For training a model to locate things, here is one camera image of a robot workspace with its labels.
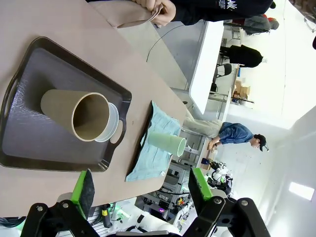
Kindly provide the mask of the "left gripper green black left finger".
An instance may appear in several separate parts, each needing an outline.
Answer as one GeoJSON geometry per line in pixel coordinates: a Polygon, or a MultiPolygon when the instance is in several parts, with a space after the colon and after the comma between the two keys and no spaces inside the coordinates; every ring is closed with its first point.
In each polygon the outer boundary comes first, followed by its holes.
{"type": "Polygon", "coordinates": [[[97,237],[87,221],[95,189],[90,169],[82,171],[69,199],[57,201],[52,207],[35,203],[30,207],[22,229],[22,237],[55,237],[70,231],[74,237],[97,237]]]}

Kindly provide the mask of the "left gripper green black right finger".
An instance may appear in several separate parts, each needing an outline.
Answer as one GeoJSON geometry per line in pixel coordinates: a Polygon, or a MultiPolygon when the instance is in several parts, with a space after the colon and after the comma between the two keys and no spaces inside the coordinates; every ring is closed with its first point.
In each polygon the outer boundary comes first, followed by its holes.
{"type": "Polygon", "coordinates": [[[244,197],[230,201],[214,195],[200,168],[190,170],[188,187],[197,217],[187,229],[189,237],[207,237],[216,227],[226,227],[234,237],[269,237],[270,233],[254,201],[244,197]]]}

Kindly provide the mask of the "person's left hand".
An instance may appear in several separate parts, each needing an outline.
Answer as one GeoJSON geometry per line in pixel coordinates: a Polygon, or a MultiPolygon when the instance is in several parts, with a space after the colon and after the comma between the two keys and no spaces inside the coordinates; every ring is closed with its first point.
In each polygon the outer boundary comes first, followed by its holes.
{"type": "Polygon", "coordinates": [[[176,15],[176,6],[170,0],[157,0],[156,3],[158,5],[162,4],[163,8],[160,14],[152,20],[152,23],[159,27],[166,26],[174,19],[176,15]]]}

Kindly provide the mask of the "person's right hand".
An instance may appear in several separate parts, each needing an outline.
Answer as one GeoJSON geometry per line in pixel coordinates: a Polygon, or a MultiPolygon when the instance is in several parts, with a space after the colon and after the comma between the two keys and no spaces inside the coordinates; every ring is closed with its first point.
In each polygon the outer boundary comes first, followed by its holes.
{"type": "Polygon", "coordinates": [[[135,0],[134,2],[145,8],[154,8],[161,4],[161,0],[135,0]]]}

